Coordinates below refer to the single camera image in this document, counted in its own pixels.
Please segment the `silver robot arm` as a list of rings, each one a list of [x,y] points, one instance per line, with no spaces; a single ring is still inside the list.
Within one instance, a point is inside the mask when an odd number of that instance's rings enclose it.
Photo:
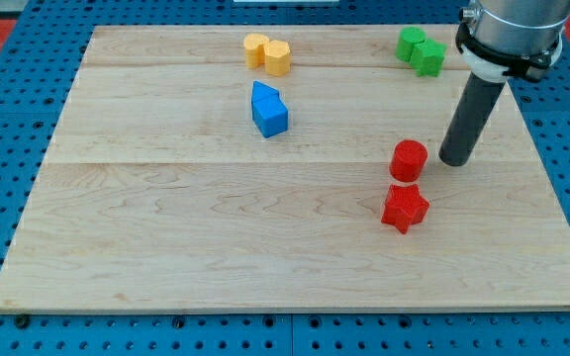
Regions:
[[[540,81],[559,59],[570,0],[470,0],[455,43],[478,78]]]

